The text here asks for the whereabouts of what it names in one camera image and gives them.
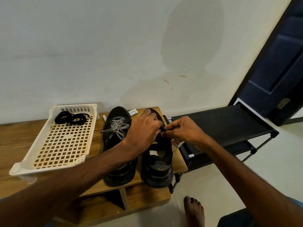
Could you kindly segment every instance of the basket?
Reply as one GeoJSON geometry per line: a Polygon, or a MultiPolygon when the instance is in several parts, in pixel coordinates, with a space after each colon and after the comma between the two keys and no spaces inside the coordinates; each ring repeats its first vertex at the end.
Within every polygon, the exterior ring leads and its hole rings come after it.
{"type": "Polygon", "coordinates": [[[68,168],[85,161],[89,154],[96,119],[100,118],[96,104],[61,105],[49,110],[49,117],[31,148],[20,163],[15,163],[12,176],[68,168]],[[56,124],[55,118],[62,111],[72,114],[86,113],[84,125],[56,124]]]}

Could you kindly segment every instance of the person's right arm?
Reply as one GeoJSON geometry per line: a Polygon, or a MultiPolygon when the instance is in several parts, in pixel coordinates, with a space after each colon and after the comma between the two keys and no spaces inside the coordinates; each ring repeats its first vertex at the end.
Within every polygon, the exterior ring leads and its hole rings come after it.
{"type": "Polygon", "coordinates": [[[237,192],[245,206],[261,226],[303,226],[303,209],[277,191],[246,165],[232,156],[205,134],[188,116],[165,128],[163,137],[173,144],[186,141],[205,152],[237,192]]]}

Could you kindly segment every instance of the forearm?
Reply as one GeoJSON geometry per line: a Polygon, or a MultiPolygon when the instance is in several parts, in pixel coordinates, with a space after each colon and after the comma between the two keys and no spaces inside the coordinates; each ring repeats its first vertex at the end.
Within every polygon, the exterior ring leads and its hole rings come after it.
{"type": "Polygon", "coordinates": [[[303,209],[213,139],[198,145],[216,164],[261,226],[302,226],[303,209]]]}
{"type": "Polygon", "coordinates": [[[84,163],[58,172],[0,203],[0,226],[43,226],[60,210],[93,186],[109,172],[128,160],[124,142],[86,160],[84,163]]]}

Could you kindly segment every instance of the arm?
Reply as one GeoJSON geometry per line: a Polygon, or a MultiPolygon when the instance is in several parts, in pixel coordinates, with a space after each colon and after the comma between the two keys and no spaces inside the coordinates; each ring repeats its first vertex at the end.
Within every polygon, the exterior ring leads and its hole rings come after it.
{"type": "Polygon", "coordinates": [[[186,141],[205,152],[261,226],[303,226],[303,209],[260,178],[205,134],[188,116],[168,126],[164,137],[186,141]]]}
{"type": "Polygon", "coordinates": [[[0,226],[43,226],[108,173],[144,152],[160,126],[156,114],[146,110],[112,149],[5,198],[0,202],[0,226]]]}

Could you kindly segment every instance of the wooden tabletop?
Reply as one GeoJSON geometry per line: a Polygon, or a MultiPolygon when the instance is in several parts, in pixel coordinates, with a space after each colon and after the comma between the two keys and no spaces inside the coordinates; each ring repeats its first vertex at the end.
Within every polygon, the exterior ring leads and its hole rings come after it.
{"type": "MultiPolygon", "coordinates": [[[[155,107],[154,109],[162,116],[162,113],[158,107],[155,107]]],[[[132,119],[141,116],[145,108],[137,110],[138,114],[134,115],[132,119]]],[[[103,151],[102,135],[99,132],[102,131],[104,127],[104,120],[102,119],[102,116],[107,116],[108,113],[101,113],[99,115],[100,119],[96,120],[89,157],[95,156],[103,151]]],[[[44,119],[0,125],[0,198],[10,196],[30,186],[25,180],[10,176],[9,170],[14,163],[21,162],[23,160],[45,122],[46,120],[44,119]]],[[[172,165],[174,168],[174,173],[183,173],[188,170],[180,151],[174,146],[172,165]]],[[[143,183],[141,180],[140,171],[141,156],[139,156],[139,162],[137,164],[134,179],[128,183],[127,186],[143,183]]],[[[38,181],[44,180],[55,173],[59,173],[59,171],[40,173],[38,175],[38,181]]],[[[100,180],[82,195],[97,194],[114,189],[117,189],[117,187],[109,187],[104,184],[103,180],[100,180]]]]}

